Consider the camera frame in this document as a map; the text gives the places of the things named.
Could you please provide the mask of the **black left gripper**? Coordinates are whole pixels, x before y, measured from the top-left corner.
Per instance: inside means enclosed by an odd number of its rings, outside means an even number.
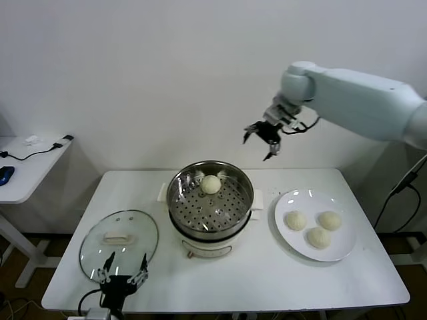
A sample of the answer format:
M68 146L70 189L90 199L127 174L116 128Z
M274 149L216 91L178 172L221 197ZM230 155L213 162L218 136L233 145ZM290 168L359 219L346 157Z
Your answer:
M101 306L108 309L122 309L125 299L133 295L148 279L147 254L145 253L139 271L133 275L112 275L109 271L115 258L115 251L105 260L103 267L97 269L103 300Z

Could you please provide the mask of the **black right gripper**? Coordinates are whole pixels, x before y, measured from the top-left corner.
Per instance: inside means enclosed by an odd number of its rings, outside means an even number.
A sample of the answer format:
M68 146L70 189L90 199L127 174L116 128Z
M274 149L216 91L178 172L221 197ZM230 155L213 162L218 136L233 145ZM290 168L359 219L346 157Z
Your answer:
M245 144L252 134L256 134L261 140L269 145L268 154L264 157L263 161L267 161L280 153L280 130L281 124L272 125L268 121L257 121L248 125L244 131L243 144Z

